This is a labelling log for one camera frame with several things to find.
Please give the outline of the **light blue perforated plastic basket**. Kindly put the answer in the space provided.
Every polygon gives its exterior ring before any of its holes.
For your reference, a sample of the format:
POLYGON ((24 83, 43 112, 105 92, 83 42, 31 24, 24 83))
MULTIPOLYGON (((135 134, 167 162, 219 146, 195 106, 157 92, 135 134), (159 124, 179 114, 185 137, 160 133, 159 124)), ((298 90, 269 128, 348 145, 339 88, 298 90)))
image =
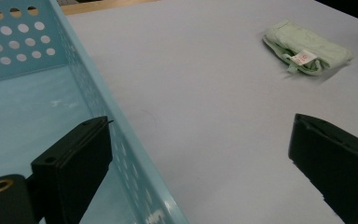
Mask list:
POLYGON ((56 0, 0 0, 0 176, 87 119, 110 120, 113 160, 79 224, 189 224, 56 0))

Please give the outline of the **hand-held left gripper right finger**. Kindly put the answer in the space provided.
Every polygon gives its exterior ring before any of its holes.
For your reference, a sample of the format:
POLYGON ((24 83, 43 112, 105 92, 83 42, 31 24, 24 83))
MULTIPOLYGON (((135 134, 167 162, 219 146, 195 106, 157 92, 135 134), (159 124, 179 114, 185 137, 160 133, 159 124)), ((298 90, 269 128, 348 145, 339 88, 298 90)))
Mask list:
POLYGON ((358 224, 358 137, 297 114, 288 156, 345 224, 358 224))

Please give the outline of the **light green cloth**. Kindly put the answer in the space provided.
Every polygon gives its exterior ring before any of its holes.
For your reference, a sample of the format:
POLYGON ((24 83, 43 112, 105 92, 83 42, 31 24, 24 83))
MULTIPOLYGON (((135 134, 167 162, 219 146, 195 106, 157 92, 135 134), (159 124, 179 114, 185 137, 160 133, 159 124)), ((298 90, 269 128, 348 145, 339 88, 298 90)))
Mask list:
POLYGON ((266 29, 264 43, 288 64, 289 73, 321 76, 353 59, 351 51, 292 21, 280 21, 266 29))

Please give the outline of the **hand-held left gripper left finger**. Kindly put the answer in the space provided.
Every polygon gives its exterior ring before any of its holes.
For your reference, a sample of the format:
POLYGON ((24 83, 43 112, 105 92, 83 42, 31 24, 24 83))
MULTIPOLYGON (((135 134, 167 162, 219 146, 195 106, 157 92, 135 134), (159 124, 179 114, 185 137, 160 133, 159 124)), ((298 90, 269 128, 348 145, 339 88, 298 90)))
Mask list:
POLYGON ((79 224, 113 159, 108 117, 78 124, 31 162, 48 224, 79 224))

